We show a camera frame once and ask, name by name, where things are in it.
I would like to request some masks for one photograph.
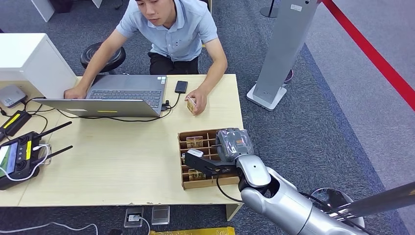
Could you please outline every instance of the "laptop keyboard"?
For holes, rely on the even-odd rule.
[[[150,107],[158,108],[161,91],[93,90],[89,99],[142,99]]]

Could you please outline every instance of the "man's left hand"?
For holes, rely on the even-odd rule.
[[[208,101],[208,93],[203,89],[197,88],[194,91],[190,92],[184,100],[187,101],[188,97],[196,99],[196,107],[193,110],[193,114],[201,114],[206,108],[206,103]]]

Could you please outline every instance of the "yellow bag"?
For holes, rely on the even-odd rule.
[[[235,235],[235,229],[233,227],[226,227],[212,229],[180,230],[159,233],[151,231],[150,235]]]

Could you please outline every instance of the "router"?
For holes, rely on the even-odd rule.
[[[7,108],[12,108],[26,98],[27,95],[16,85],[10,85],[0,90],[0,101]]]

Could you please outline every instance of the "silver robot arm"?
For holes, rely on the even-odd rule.
[[[235,161],[243,175],[239,184],[242,201],[287,234],[367,235],[313,207],[313,203],[301,195],[293,184],[266,167],[258,156],[241,155]],[[271,192],[272,197],[263,196],[265,189]]]

